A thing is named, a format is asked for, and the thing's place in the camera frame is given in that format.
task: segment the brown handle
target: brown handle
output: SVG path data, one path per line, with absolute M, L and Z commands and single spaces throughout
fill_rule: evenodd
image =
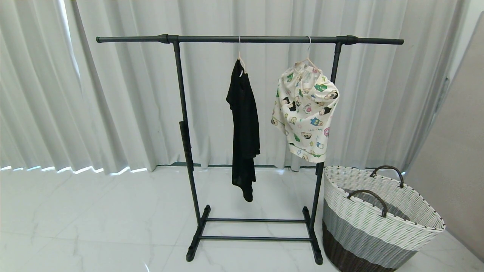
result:
M 403 175 L 400 170 L 398 170 L 396 167 L 390 166 L 390 165 L 383 165 L 380 167 L 377 167 L 373 172 L 370 174 L 370 177 L 374 178 L 377 175 L 377 171 L 380 169 L 393 169 L 397 172 L 398 177 L 400 178 L 400 188 L 403 188 Z
M 381 199 L 381 197 L 379 197 L 377 194 L 373 193 L 370 190 L 356 190 L 348 195 L 348 199 L 350 199 L 352 196 L 358 193 L 368 193 L 374 196 L 376 199 L 378 199 L 378 201 L 380 201 L 380 203 L 383 205 L 383 210 L 381 211 L 381 217 L 387 217 L 387 212 L 388 212 L 387 204 L 385 203 L 385 201 L 383 201 L 383 199 Z

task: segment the white curtain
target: white curtain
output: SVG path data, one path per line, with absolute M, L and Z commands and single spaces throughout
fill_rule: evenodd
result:
M 185 161 L 172 45 L 96 36 L 280 35 L 402 38 L 344 45 L 327 164 L 401 166 L 434 89 L 458 0 L 1 1 L 1 165 L 106 172 Z M 62 17 L 65 4 L 68 27 Z M 270 124 L 280 74 L 307 44 L 182 44 L 194 161 L 231 164 L 225 96 L 238 51 L 257 101 L 259 165 L 309 165 Z M 330 76 L 334 45 L 313 44 Z

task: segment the rack bottom crossbar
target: rack bottom crossbar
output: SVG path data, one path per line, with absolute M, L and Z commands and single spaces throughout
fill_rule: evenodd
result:
M 195 257 L 200 240 L 225 240 L 225 241 L 274 241 L 274 242 L 310 242 L 313 248 L 314 260 L 318 265 L 323 263 L 323 256 L 319 248 L 318 239 L 314 229 L 310 227 L 311 217 L 309 210 L 305 206 L 302 209 L 304 219 L 244 219 L 244 218 L 209 218 L 211 208 L 207 205 L 200 218 L 200 225 L 193 236 L 192 243 L 188 247 L 186 260 L 192 261 Z M 254 222 L 254 223 L 305 223 L 309 238 L 301 237 L 250 237 L 250 236 L 204 236 L 203 229 L 207 222 Z

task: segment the basket rim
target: basket rim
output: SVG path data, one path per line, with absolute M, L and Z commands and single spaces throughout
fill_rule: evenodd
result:
M 345 190 L 343 190 L 340 186 L 338 186 L 335 182 L 332 181 L 332 179 L 330 177 L 328 177 L 327 173 L 326 173 L 326 168 L 328 167 L 337 167 L 337 168 L 346 168 L 346 169 L 349 169 L 351 171 L 360 171 L 360 172 L 366 172 L 369 174 L 371 174 L 371 172 L 369 171 L 366 171 L 366 170 L 363 170 L 363 169 L 360 169 L 360 168 L 357 168 L 357 167 L 348 167 L 348 166 L 325 166 L 325 169 L 324 169 L 324 176 L 327 178 L 327 180 L 330 182 L 330 184 L 334 187 L 335 190 L 337 190 L 340 194 L 344 195 L 345 197 L 349 196 L 349 193 L 347 193 Z M 395 179 L 392 179 L 392 178 L 389 178 L 389 177 L 386 177 L 386 176 L 382 176 L 388 180 L 391 180 L 393 182 L 396 182 L 398 184 L 400 184 L 400 181 L 398 180 L 395 180 Z M 403 184 L 405 187 L 408 187 L 408 189 L 411 190 L 412 194 L 414 194 L 415 196 L 418 196 L 418 198 L 420 199 L 420 201 L 422 201 L 424 204 L 426 204 L 427 206 L 429 206 L 434 212 L 433 214 L 435 215 L 435 218 L 437 219 L 436 222 L 438 221 L 440 223 L 440 226 L 439 227 L 428 227 L 428 226 L 425 226 L 425 225 L 422 225 L 422 224 L 419 224 L 417 222 L 413 222 L 411 220 L 405 220 L 399 216 L 396 216 L 394 215 L 393 213 L 391 212 L 387 212 L 387 219 L 389 220 L 394 220 L 394 221 L 399 221 L 399 222 L 402 222 L 404 224 L 407 224 L 407 225 L 410 225 L 410 226 L 414 226 L 414 227 L 419 227 L 421 229 L 425 229 L 425 230 L 428 230 L 428 231 L 434 231 L 434 232 L 441 232 L 441 231 L 444 231 L 446 226 L 445 226 L 445 223 L 444 223 L 444 220 L 442 219 L 442 217 L 440 216 L 440 214 L 434 209 L 434 207 L 432 207 L 428 202 L 427 200 L 424 199 L 424 197 L 419 194 L 415 189 L 413 189 L 410 185 L 404 183 Z M 376 210 L 377 213 L 376 215 L 378 216 L 378 212 L 381 211 L 381 209 L 379 209 L 378 207 L 374 206 L 373 204 L 367 202 L 367 201 L 364 201 L 363 199 L 361 198 L 358 198 L 358 197 L 353 197 L 351 198 L 350 200 L 352 201 L 359 201 L 361 203 L 363 203 L 364 205 L 366 205 L 368 208 L 371 208 L 373 210 Z

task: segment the beige panel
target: beige panel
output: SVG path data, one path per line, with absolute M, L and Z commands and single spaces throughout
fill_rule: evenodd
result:
M 484 258 L 483 14 L 407 181 Z

